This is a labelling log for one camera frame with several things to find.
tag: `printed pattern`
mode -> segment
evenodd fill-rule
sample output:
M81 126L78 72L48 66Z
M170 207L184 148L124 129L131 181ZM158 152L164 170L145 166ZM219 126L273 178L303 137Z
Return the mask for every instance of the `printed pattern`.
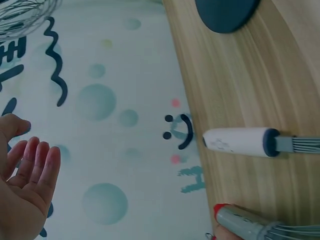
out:
M61 151L37 239L194 240L211 231L163 6L75 2L46 22L0 46L2 115L32 122L8 151L34 135Z

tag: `metal wire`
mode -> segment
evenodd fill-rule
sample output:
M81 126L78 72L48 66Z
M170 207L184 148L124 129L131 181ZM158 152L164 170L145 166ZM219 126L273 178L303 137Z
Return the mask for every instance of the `metal wire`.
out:
M0 0L0 42L32 33L61 3L62 0Z

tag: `palm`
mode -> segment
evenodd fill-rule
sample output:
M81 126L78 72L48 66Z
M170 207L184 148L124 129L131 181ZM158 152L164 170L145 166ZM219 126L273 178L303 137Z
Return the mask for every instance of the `palm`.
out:
M6 121L16 127L4 128ZM41 231L55 190L60 168L60 151L48 143L32 137L20 141L7 154L8 141L28 129L25 122L14 115L0 117L0 207L5 214L0 217L6 223L0 229L5 239L34 239ZM16 165L21 164L11 177Z

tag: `whisk handle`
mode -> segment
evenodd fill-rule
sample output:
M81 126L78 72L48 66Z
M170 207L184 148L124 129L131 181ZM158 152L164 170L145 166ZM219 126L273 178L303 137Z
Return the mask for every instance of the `whisk handle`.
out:
M280 132L269 127L214 128L203 134L205 146L213 151L257 157L276 157L276 137Z

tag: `wooden table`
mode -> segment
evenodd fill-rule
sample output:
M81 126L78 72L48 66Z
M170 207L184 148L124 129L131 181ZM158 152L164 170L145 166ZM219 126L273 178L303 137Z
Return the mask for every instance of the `wooden table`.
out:
M219 127L320 136L320 1L261 0L250 22L232 34L206 28L195 0L163 3L211 213L227 202L291 225L320 224L320 155L249 157L213 152L201 141Z

